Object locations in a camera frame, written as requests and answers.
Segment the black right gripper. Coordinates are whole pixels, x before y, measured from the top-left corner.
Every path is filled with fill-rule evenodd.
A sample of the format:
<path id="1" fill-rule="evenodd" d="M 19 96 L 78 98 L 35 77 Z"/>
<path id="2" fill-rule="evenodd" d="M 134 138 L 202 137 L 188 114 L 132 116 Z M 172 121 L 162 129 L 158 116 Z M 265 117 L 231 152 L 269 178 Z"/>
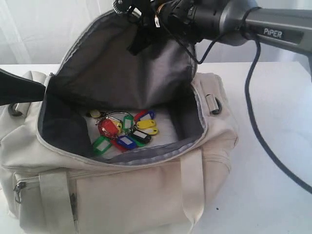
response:
<path id="1" fill-rule="evenodd" d="M 153 0 L 147 5 L 143 20 L 128 51 L 136 56 L 152 44 L 152 34 L 194 34 L 195 23 L 191 17 L 193 0 Z"/>

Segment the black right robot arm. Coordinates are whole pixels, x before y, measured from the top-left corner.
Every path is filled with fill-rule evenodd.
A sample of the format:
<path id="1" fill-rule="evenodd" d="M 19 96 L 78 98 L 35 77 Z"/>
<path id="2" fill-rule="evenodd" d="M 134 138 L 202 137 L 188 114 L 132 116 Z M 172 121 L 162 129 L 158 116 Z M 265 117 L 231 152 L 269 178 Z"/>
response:
<path id="1" fill-rule="evenodd" d="M 312 53 L 310 10 L 262 8 L 254 0 L 132 0 L 127 19 L 137 25 L 129 46 L 133 55 L 164 37 L 182 47 L 205 39 L 231 46 L 257 39 L 306 56 Z"/>

